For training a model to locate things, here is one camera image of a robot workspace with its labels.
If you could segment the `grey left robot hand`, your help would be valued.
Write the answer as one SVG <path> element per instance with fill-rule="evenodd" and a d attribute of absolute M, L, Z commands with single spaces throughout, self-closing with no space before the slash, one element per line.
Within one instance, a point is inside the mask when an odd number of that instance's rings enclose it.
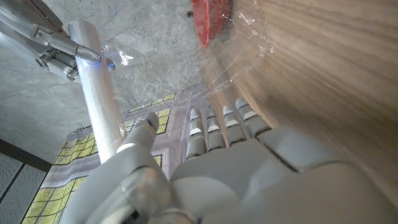
<path fill-rule="evenodd" d="M 187 156 L 166 177 L 147 113 L 66 204 L 62 223 L 396 223 L 397 207 L 348 158 L 243 99 L 190 115 Z"/>

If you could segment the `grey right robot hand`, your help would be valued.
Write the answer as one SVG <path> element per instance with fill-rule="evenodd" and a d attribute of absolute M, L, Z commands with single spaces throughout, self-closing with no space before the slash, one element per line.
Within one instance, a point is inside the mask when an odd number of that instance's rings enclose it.
<path fill-rule="evenodd" d="M 97 41 L 93 24 L 72 21 L 65 31 L 43 1 L 1 0 L 1 43 L 32 65 L 78 83 L 82 60 L 114 70 L 114 62 L 100 52 Z"/>

